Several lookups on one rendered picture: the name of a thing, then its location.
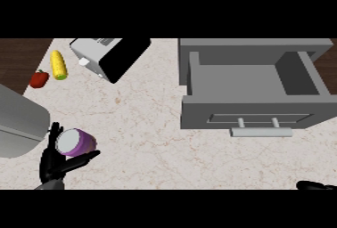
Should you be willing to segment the grey cabinet body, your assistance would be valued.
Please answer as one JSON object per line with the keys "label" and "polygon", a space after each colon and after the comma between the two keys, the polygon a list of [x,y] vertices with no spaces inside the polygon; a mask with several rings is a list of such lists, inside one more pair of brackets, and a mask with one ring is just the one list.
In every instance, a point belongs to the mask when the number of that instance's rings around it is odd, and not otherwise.
{"label": "grey cabinet body", "polygon": [[273,65],[287,52],[304,52],[315,61],[331,47],[328,38],[179,38],[179,85],[186,85],[191,53],[202,65]]}

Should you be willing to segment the grey drawer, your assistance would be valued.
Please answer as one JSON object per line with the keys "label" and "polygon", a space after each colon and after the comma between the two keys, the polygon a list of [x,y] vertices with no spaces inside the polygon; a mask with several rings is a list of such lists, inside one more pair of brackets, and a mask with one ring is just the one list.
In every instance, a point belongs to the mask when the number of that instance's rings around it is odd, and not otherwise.
{"label": "grey drawer", "polygon": [[306,129],[337,117],[337,95],[281,95],[276,98],[207,98],[185,95],[182,101],[182,129],[230,129],[242,118],[247,127]]}
{"label": "grey drawer", "polygon": [[189,54],[189,88],[205,96],[329,95],[306,52],[287,52],[270,63],[202,65]]}

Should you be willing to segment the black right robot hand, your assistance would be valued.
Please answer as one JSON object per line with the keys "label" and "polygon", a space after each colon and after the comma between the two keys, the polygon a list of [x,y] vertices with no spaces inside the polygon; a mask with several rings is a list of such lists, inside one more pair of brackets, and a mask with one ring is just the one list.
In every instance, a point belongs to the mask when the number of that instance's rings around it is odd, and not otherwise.
{"label": "black right robot hand", "polygon": [[316,183],[310,181],[298,181],[295,183],[295,188],[298,190],[335,190],[337,191],[337,186],[324,185],[322,183]]}

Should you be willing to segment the grey and black toaster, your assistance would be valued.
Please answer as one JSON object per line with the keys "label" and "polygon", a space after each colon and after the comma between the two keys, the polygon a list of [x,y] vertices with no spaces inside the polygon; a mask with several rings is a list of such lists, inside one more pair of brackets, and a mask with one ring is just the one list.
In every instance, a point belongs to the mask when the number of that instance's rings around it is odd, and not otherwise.
{"label": "grey and black toaster", "polygon": [[69,43],[78,57],[78,65],[112,84],[126,74],[149,46],[148,38],[77,38]]}

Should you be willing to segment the red bell pepper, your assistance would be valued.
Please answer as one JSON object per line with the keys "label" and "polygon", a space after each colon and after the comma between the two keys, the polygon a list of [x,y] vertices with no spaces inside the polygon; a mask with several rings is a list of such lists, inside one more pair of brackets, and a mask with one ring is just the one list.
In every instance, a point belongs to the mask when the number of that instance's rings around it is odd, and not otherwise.
{"label": "red bell pepper", "polygon": [[41,88],[49,80],[49,73],[43,70],[38,70],[29,79],[29,86],[32,88]]}

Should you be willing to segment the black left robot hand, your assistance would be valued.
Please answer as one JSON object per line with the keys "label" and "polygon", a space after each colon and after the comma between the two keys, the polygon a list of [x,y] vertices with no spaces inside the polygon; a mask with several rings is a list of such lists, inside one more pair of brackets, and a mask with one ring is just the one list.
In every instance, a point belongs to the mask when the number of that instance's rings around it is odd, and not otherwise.
{"label": "black left robot hand", "polygon": [[77,157],[66,159],[56,148],[56,138],[63,132],[63,128],[59,126],[58,122],[53,122],[52,128],[49,130],[49,143],[47,147],[41,153],[40,162],[40,180],[41,183],[47,183],[52,180],[63,179],[66,173],[80,167],[84,167],[90,160],[100,154],[99,151],[90,151]]}

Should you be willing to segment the yellow corn cob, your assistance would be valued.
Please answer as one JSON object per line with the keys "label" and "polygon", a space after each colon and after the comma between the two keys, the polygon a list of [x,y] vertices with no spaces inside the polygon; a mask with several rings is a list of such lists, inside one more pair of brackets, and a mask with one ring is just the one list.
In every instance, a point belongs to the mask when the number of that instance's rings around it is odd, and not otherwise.
{"label": "yellow corn cob", "polygon": [[55,79],[63,80],[68,76],[66,63],[62,54],[56,50],[50,53],[50,65]]}

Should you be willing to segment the grey drawer front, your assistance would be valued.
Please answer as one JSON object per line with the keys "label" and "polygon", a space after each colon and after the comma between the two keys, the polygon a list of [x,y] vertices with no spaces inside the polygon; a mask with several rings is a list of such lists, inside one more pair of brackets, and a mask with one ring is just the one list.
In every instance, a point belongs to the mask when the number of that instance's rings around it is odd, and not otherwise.
{"label": "grey drawer front", "polygon": [[182,101],[182,129],[230,129],[242,118],[247,127],[306,129],[337,117],[337,95],[281,95],[276,98],[207,98],[185,95]]}

